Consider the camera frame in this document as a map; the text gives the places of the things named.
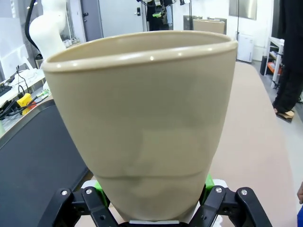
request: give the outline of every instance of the yellow device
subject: yellow device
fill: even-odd
[[[27,106],[32,100],[33,100],[32,96],[29,93],[25,93],[25,95],[22,98],[17,100],[17,103],[19,104],[20,107],[24,107]],[[30,109],[26,108],[24,111],[22,111],[22,115],[27,114],[29,111]]]

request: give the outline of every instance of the beige cup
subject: beige cup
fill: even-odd
[[[181,219],[220,139],[237,42],[161,31],[88,42],[43,64],[83,160],[125,220]]]

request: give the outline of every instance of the black pants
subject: black pants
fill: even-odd
[[[291,111],[298,102],[303,89],[303,73],[295,72],[284,66],[280,87],[273,107],[280,113]]]

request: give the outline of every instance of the door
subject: door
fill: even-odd
[[[99,0],[81,0],[81,6],[86,40],[102,38]]]
[[[137,0],[99,0],[103,36],[143,31],[141,3]]]

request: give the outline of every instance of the door handle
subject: door handle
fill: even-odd
[[[138,8],[137,8],[137,12],[134,13],[134,14],[136,14],[138,17],[141,16],[141,8],[138,7]]]

